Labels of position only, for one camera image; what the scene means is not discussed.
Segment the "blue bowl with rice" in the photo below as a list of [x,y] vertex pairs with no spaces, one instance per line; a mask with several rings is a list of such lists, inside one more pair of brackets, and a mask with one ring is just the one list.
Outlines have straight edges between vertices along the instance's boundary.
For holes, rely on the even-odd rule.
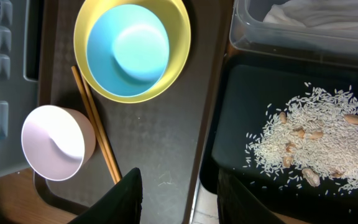
[[95,22],[86,45],[88,68],[102,89],[115,96],[138,96],[165,73],[170,54],[160,19],[135,4],[116,6]]

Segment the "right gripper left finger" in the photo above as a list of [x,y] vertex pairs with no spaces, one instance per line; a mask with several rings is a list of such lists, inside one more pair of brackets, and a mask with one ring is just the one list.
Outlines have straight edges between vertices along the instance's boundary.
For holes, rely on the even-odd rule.
[[91,208],[69,224],[139,224],[142,190],[140,169],[135,167]]

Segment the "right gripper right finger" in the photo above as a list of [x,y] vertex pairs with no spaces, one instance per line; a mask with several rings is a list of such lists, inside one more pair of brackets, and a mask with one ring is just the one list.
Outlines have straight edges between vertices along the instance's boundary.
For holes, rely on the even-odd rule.
[[236,176],[222,169],[218,174],[217,195],[220,224],[283,223]]

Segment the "pink bowl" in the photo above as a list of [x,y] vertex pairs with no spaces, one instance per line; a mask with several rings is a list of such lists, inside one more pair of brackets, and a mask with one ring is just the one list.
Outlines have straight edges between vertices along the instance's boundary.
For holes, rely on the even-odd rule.
[[96,135],[89,119],[77,110],[39,106],[26,117],[21,132],[27,162],[43,178],[72,178],[93,155]]

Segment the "wooden chopstick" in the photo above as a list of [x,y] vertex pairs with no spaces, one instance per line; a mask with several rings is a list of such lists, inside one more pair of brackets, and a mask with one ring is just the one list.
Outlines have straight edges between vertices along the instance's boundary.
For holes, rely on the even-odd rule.
[[109,145],[109,141],[104,131],[104,126],[102,125],[101,119],[99,117],[98,110],[94,103],[91,90],[89,89],[86,80],[82,76],[80,76],[80,80],[84,89],[86,111],[95,130],[96,138],[102,150],[103,157],[106,161],[110,175],[113,179],[113,182],[116,184],[122,179],[121,173],[119,172],[114,153],[112,152],[112,149]]
[[91,90],[89,89],[87,82],[80,74],[78,67],[76,65],[71,67],[71,71],[75,78],[76,85],[80,92],[81,99],[85,106],[89,120],[91,121],[93,129],[95,131],[96,139],[97,139],[98,144],[99,144],[101,151],[103,153],[105,163],[108,167],[108,170],[109,170],[109,173],[113,179],[113,182],[116,184],[122,179],[122,177],[119,173],[119,169],[116,164],[112,149],[108,143],[107,136],[104,131],[104,127],[101,124],[99,113],[98,113],[98,110],[94,103]]

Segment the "white napkin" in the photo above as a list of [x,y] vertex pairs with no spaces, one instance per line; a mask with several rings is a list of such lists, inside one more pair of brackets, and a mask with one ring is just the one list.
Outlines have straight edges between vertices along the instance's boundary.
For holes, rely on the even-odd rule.
[[264,22],[325,30],[358,30],[358,0],[291,0],[274,4]]

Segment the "yellow round plate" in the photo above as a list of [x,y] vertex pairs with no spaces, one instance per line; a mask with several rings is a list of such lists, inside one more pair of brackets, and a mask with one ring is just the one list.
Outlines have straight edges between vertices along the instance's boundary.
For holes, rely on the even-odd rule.
[[[163,77],[151,90],[139,96],[121,97],[108,93],[92,77],[86,61],[86,44],[94,23],[104,12],[122,4],[136,4],[151,10],[162,21],[169,38],[170,58]],[[140,103],[163,93],[181,74],[191,47],[190,19],[182,0],[86,0],[76,18],[73,46],[80,72],[96,92],[116,102]]]

